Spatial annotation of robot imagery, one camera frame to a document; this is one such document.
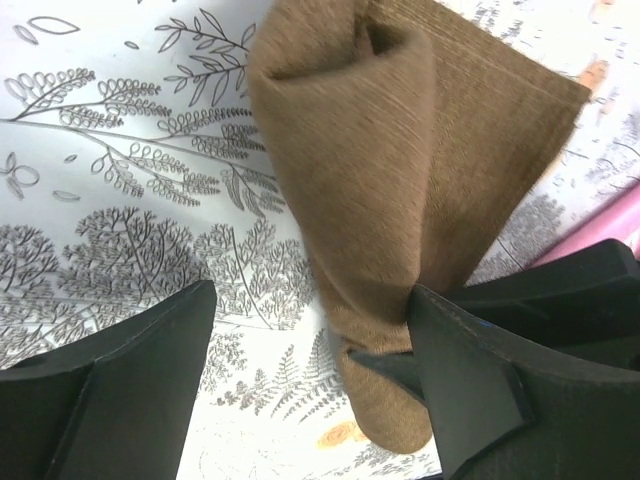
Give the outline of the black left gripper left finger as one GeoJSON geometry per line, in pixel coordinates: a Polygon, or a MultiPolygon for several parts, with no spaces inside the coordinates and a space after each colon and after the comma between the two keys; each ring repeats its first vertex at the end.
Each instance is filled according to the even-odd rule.
{"type": "Polygon", "coordinates": [[[1,373],[4,479],[176,477],[216,310],[212,281],[1,373]]]}

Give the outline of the floral tablecloth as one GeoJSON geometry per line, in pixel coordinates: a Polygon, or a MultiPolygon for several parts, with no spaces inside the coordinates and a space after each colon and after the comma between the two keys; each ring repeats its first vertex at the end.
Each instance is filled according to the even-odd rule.
{"type": "Polygon", "coordinates": [[[215,325],[181,479],[419,479],[357,427],[246,97],[266,1],[1,5],[1,364],[198,279],[215,325]]]}

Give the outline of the pink floral placemat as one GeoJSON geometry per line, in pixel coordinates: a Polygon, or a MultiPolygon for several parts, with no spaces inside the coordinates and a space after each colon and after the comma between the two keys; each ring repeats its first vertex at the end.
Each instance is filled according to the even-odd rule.
{"type": "Polygon", "coordinates": [[[531,264],[549,263],[596,243],[615,239],[639,258],[639,184],[621,194],[531,264]]]}

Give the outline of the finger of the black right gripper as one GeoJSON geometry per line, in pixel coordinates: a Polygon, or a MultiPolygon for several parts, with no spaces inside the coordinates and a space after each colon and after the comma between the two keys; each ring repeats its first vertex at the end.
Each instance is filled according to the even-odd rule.
{"type": "Polygon", "coordinates": [[[418,286],[412,347],[351,352],[426,405],[635,405],[639,263],[616,240],[443,295],[418,286]]]}

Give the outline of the brown cloth napkin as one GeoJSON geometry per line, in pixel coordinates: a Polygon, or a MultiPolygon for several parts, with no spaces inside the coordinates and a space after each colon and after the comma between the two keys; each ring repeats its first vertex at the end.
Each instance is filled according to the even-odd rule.
{"type": "Polygon", "coordinates": [[[414,453],[427,409],[348,354],[410,349],[413,286],[469,279],[591,92],[436,1],[277,1],[247,80],[355,420],[414,453]]]}

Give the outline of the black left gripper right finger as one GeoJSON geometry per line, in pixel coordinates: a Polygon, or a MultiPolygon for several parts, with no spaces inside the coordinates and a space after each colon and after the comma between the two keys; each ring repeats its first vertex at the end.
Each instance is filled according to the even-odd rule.
{"type": "Polygon", "coordinates": [[[408,326],[447,479],[635,479],[639,340],[552,349],[424,288],[408,326]]]}

